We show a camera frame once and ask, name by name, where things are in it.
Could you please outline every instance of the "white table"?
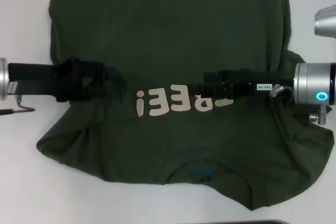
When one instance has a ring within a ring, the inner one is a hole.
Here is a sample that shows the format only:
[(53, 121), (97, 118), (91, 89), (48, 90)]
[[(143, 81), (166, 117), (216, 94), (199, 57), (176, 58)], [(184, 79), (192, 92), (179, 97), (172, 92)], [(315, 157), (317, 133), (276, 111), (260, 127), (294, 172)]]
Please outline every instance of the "white table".
[[(317, 10), (336, 0), (290, 0), (290, 48), (307, 62), (336, 61), (336, 41), (314, 35)], [(50, 63), (49, 0), (0, 0), (0, 57)], [(0, 117), (0, 223), (160, 224), (280, 219), (291, 224), (334, 223), (336, 153), (320, 179), (303, 194), (270, 208), (249, 211), (206, 186), (112, 184), (41, 155), (35, 144), (68, 104), (52, 97), (24, 97), (35, 113)], [(13, 108), (9, 98), (0, 109)], [(328, 116), (335, 129), (336, 113)]]

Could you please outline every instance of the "t-shirt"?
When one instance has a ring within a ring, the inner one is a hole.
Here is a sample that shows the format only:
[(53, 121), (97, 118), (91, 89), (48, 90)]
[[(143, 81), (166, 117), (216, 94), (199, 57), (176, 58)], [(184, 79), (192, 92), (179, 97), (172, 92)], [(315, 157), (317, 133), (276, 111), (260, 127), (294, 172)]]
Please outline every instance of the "t-shirt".
[(204, 72), (292, 76), (288, 0), (51, 0), (51, 58), (117, 68), (125, 87), (73, 101), (37, 143), (109, 182), (202, 184), (249, 209), (310, 187), (334, 144), (279, 99), (203, 99)]

